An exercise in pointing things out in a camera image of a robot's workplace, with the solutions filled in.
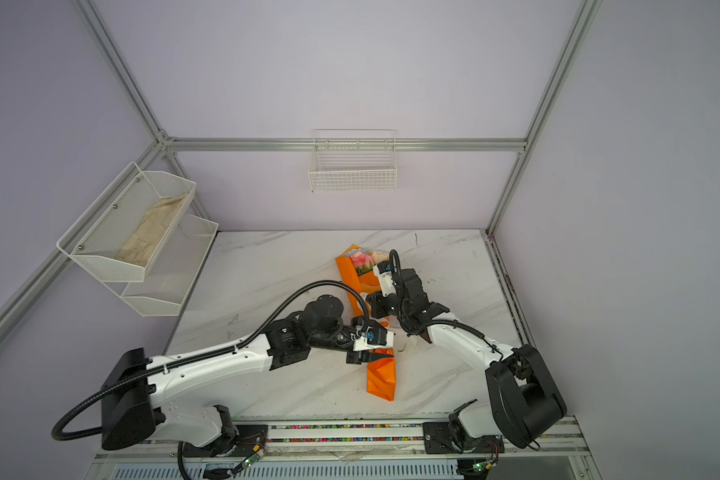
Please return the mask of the orange wrapping paper sheet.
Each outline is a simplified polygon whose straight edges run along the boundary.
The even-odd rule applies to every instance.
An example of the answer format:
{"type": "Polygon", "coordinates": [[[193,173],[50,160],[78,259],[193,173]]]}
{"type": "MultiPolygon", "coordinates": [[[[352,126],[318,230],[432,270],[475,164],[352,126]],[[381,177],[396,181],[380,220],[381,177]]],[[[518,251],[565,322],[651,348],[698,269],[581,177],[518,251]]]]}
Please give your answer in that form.
{"type": "MultiPolygon", "coordinates": [[[[376,250],[368,250],[358,245],[352,244],[347,250],[336,258],[336,265],[341,280],[358,292],[363,298],[376,292],[380,292],[380,286],[373,270],[365,275],[358,276],[349,259],[349,256],[355,251],[365,251],[370,253],[376,250]]],[[[386,351],[394,354],[393,349],[376,350],[386,351]]],[[[385,359],[370,363],[366,366],[367,386],[366,391],[383,400],[392,402],[396,391],[396,364],[395,359],[385,359]]]]}

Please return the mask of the cream printed ribbon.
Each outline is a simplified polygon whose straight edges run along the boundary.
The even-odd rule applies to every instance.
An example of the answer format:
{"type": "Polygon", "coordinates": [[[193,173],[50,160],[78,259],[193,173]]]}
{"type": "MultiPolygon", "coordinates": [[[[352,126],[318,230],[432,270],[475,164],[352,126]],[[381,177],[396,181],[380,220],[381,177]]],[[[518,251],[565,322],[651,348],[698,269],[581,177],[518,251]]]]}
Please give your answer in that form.
{"type": "Polygon", "coordinates": [[[396,335],[393,341],[393,349],[395,352],[404,352],[408,346],[410,338],[406,335],[396,335]]]}

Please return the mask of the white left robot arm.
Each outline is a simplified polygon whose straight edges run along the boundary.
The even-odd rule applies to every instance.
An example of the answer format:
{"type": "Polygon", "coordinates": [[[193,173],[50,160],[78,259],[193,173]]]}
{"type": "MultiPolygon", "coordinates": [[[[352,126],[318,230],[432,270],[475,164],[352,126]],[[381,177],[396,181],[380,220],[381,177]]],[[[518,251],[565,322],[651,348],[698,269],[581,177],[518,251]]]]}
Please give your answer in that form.
{"type": "Polygon", "coordinates": [[[64,414],[52,427],[56,441],[100,436],[104,450],[121,450],[150,439],[176,440],[211,455],[227,453],[239,437],[229,410],[184,405],[181,397],[220,381],[273,371],[308,358],[314,349],[343,352],[349,364],[388,357],[393,333],[371,316],[361,301],[352,324],[342,319],[343,304],[322,295],[284,316],[296,299],[319,287],[359,293],[336,280],[318,280],[287,297],[248,336],[173,356],[146,357],[143,349],[123,354],[101,389],[64,414]]]}

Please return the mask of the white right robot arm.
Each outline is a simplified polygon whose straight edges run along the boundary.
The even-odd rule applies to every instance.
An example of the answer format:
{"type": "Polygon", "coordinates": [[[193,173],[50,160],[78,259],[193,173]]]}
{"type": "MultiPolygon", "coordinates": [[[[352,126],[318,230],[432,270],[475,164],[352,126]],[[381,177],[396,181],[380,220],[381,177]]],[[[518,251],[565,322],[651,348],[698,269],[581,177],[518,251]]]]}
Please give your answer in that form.
{"type": "Polygon", "coordinates": [[[474,451],[493,435],[521,449],[531,447],[567,415],[563,396],[536,348],[500,343],[461,322],[449,308],[429,299],[413,269],[384,261],[373,274],[380,290],[366,301],[374,317],[396,317],[407,335],[449,351],[485,378],[488,401],[469,400],[449,414],[452,448],[474,451]]]}

